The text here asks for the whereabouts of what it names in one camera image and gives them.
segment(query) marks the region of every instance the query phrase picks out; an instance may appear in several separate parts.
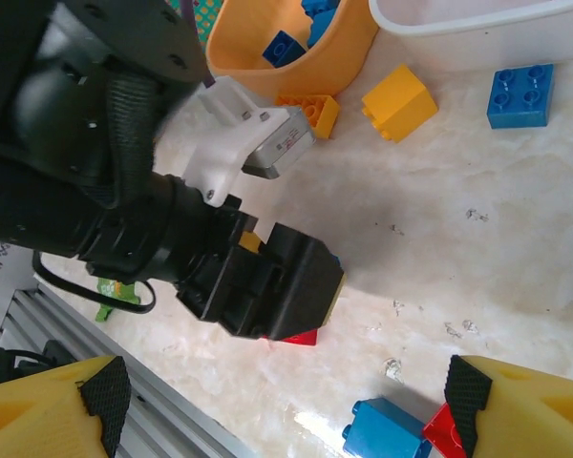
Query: orange plastic bin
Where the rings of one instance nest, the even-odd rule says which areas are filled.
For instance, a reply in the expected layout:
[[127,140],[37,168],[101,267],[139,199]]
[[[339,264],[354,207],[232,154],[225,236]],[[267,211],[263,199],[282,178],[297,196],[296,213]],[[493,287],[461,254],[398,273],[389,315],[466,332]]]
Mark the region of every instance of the orange plastic bin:
[[225,0],[206,47],[210,70],[266,97],[335,95],[358,75],[378,26],[367,0],[342,0],[323,37],[304,56],[280,69],[263,59],[280,30],[305,47],[310,25],[301,0]]

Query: table surface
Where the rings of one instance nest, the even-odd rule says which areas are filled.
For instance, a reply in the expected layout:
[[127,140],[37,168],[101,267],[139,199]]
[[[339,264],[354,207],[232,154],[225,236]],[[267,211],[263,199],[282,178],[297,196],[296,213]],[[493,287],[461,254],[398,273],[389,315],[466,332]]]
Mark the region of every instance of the table surface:
[[[377,395],[429,420],[453,354],[573,379],[573,61],[556,67],[549,126],[509,131],[486,119],[493,71],[412,65],[439,113],[393,144],[360,100],[401,62],[400,45],[378,34],[338,96],[333,139],[279,179],[236,185],[262,238],[280,221],[340,257],[348,282],[317,346],[230,338],[159,283],[153,313],[99,324],[261,456],[342,456],[351,406]],[[180,175],[211,124],[191,101],[159,145],[158,171]],[[80,262],[48,258],[95,286]],[[95,315],[96,305],[62,296]]]

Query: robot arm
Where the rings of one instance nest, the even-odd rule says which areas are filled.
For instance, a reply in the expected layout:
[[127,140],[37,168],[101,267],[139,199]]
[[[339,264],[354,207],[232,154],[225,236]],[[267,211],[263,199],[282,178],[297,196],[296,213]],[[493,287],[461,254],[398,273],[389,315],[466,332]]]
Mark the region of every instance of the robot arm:
[[240,169],[275,177],[313,142],[301,113],[260,111],[217,83],[204,105],[224,130],[184,180],[152,172],[158,126],[206,72],[196,34],[161,0],[0,1],[0,239],[99,277],[169,281],[233,335],[318,328],[344,277],[336,259],[280,224],[244,248],[256,219],[228,194]]

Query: blue lego brick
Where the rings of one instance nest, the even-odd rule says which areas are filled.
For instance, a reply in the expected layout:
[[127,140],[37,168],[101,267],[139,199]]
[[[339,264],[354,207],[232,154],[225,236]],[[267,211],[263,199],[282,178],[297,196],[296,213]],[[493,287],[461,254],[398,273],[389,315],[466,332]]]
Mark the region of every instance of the blue lego brick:
[[432,445],[424,424],[384,398],[358,401],[344,428],[344,451],[360,458],[427,458]]
[[490,127],[547,126],[553,92],[553,64],[496,72],[486,112]]
[[285,31],[279,31],[264,51],[264,59],[277,69],[290,64],[306,53],[302,45]]
[[325,12],[319,12],[314,16],[314,21],[312,22],[312,27],[310,28],[308,48],[311,48],[316,44],[318,40],[321,39],[327,27],[333,20],[333,16],[337,10],[329,10]]
[[302,8],[314,19],[319,12],[335,10],[339,3],[340,0],[302,0]]

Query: orange lego brick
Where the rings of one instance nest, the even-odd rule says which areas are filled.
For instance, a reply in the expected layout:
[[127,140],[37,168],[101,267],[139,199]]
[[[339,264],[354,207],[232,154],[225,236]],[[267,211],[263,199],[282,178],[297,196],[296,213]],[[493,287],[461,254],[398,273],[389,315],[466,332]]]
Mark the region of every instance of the orange lego brick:
[[314,134],[328,139],[340,113],[340,106],[330,95],[278,95],[276,105],[301,107]]
[[429,90],[406,65],[400,65],[363,97],[363,114],[383,138],[395,143],[437,113]]

